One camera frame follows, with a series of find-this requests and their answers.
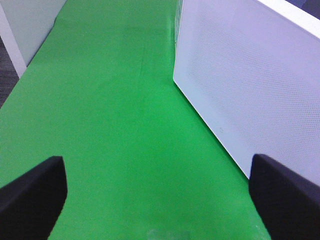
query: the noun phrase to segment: green fabric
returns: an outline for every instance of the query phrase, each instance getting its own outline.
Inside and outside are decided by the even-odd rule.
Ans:
[[[0,110],[0,185],[53,155],[50,240],[270,239],[248,180],[173,82],[175,0],[68,0]]]

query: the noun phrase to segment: black object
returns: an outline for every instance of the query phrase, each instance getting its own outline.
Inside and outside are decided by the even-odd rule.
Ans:
[[[67,198],[61,156],[52,156],[0,189],[0,239],[46,240]]]
[[[320,240],[320,187],[267,155],[253,156],[249,192],[273,240]]]
[[[320,20],[320,0],[306,0],[301,9]]]

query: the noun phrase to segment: floor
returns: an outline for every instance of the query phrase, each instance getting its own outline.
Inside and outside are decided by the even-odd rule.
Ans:
[[[0,38],[0,108],[15,87],[19,77]]]

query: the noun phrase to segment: white partition wall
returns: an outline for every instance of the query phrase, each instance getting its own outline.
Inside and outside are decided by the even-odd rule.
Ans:
[[[320,20],[285,0],[184,0],[174,81],[247,177],[259,153],[320,185]]]
[[[0,0],[0,36],[21,77],[66,0]]]

